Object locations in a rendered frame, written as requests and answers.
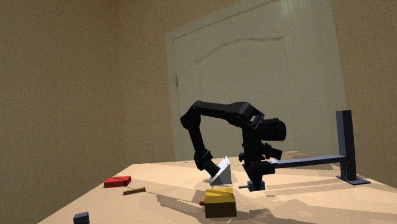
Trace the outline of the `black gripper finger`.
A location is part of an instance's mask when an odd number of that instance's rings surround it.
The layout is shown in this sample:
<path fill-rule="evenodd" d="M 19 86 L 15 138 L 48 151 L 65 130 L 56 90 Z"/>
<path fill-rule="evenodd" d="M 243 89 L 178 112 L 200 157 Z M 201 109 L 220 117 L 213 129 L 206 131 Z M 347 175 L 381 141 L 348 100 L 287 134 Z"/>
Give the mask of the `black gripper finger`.
<path fill-rule="evenodd" d="M 243 168 L 244 168 L 246 174 L 248 175 L 248 177 L 249 177 L 249 179 L 250 179 L 250 181 L 251 181 L 251 178 L 250 178 L 249 173 L 248 173 L 248 171 L 247 171 L 247 170 L 250 169 L 250 168 L 249 168 L 249 165 L 247 165 L 247 166 L 246 166 L 245 164 L 242 164 L 242 165 L 243 165 Z"/>
<path fill-rule="evenodd" d="M 252 181 L 254 187 L 256 188 L 256 190 L 259 190 L 263 175 L 262 176 L 253 176 L 253 174 L 250 172 L 250 170 L 247 170 L 247 171 L 249 173 L 249 176 L 251 178 L 251 181 Z"/>

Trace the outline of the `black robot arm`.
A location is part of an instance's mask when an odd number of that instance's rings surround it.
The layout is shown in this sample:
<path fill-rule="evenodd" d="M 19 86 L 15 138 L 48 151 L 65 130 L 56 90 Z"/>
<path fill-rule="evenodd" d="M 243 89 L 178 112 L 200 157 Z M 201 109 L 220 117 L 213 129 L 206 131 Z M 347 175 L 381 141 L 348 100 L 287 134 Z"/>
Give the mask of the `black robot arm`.
<path fill-rule="evenodd" d="M 264 114 L 253 107 L 249 102 L 234 102 L 232 104 L 217 104 L 212 102 L 196 101 L 190 109 L 180 118 L 181 124 L 188 130 L 194 149 L 194 161 L 197 168 L 206 170 L 211 177 L 217 174 L 220 167 L 211 159 L 211 152 L 204 147 L 200 132 L 201 115 L 227 120 L 231 125 L 242 129 L 243 141 L 284 141 L 286 138 L 286 125 L 278 118 L 263 119 Z M 251 118 L 256 116 L 253 121 Z M 265 159 L 281 159 L 282 151 L 272 148 L 268 143 L 262 147 Z"/>

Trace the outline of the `olive-yellow flat bar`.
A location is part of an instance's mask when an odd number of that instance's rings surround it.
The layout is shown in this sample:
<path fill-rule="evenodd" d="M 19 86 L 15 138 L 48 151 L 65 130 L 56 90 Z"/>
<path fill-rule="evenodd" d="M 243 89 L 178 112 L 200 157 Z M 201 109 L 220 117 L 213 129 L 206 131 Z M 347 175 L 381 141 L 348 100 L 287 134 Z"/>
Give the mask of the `olive-yellow flat bar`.
<path fill-rule="evenodd" d="M 129 195 L 129 194 L 140 193 L 140 192 L 144 192 L 144 191 L 146 191 L 145 187 L 136 188 L 136 189 L 132 189 L 132 190 L 126 190 L 126 191 L 123 191 L 123 194 L 124 195 Z"/>

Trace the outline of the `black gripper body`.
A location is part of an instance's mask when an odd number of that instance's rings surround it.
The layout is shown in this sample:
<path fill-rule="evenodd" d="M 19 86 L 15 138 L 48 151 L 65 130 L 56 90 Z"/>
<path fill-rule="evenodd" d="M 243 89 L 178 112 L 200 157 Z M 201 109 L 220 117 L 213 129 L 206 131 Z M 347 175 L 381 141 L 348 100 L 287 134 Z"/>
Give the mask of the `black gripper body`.
<path fill-rule="evenodd" d="M 262 176 L 267 174 L 275 174 L 275 166 L 265 160 L 262 153 L 262 147 L 264 143 L 259 141 L 243 141 L 242 146 L 244 147 L 244 153 L 240 153 L 239 161 L 244 160 L 245 165 L 249 165 L 250 172 L 253 176 Z"/>

